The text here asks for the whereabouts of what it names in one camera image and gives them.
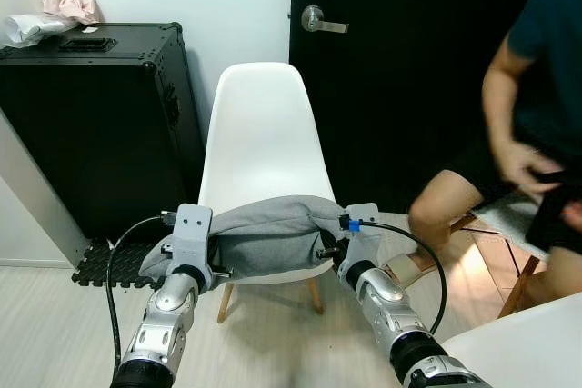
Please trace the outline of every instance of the person's hand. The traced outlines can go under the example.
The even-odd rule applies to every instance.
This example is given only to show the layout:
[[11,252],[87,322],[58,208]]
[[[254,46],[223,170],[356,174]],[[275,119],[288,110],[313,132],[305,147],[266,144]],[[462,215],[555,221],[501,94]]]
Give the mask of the person's hand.
[[528,171],[531,169],[543,174],[563,170],[560,164],[543,156],[534,147],[517,141],[505,141],[501,144],[492,144],[492,150],[504,179],[517,185],[526,194],[537,197],[537,194],[545,193],[558,186],[558,184],[542,184]]
[[582,202],[570,202],[567,204],[562,216],[568,226],[582,234]]

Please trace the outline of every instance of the door lever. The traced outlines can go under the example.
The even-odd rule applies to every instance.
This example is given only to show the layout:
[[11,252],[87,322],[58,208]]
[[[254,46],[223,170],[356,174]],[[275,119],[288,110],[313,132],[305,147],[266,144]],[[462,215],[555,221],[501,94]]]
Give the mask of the door lever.
[[326,31],[345,34],[349,25],[324,21],[324,12],[319,6],[308,6],[301,14],[301,25],[308,32]]

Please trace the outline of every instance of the person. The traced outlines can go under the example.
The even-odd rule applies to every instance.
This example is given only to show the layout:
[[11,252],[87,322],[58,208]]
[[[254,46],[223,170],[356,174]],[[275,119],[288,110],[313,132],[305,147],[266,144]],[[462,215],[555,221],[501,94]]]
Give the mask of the person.
[[[523,94],[522,74],[533,65],[551,78]],[[528,0],[491,62],[482,89],[486,132],[427,185],[409,211],[411,232],[439,251],[451,222],[516,187],[532,197],[557,188],[534,172],[568,169],[582,175],[582,0]],[[522,302],[533,306],[582,292],[582,209],[563,219],[580,238],[554,241],[547,270],[527,282]],[[403,286],[434,269],[421,249],[388,261]]]

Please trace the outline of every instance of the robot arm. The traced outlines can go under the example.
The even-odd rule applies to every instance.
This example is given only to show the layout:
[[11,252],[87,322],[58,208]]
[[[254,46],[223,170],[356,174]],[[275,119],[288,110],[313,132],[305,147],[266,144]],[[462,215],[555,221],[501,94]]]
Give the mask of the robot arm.
[[[376,221],[374,204],[346,209],[352,220]],[[167,279],[147,304],[111,388],[170,388],[176,379],[186,334],[194,322],[197,297],[209,289],[214,275],[207,259],[212,212],[182,204],[178,208]],[[411,308],[406,291],[375,267],[379,230],[362,229],[350,244],[327,247],[319,254],[333,257],[340,282],[355,292],[376,343],[406,388],[427,386],[491,388],[449,357]]]

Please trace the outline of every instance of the black equipment case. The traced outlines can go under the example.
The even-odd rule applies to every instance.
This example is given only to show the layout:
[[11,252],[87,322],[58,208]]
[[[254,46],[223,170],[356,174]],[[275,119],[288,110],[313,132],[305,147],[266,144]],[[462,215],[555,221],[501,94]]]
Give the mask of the black equipment case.
[[0,107],[88,238],[196,203],[204,150],[180,24],[0,50]]

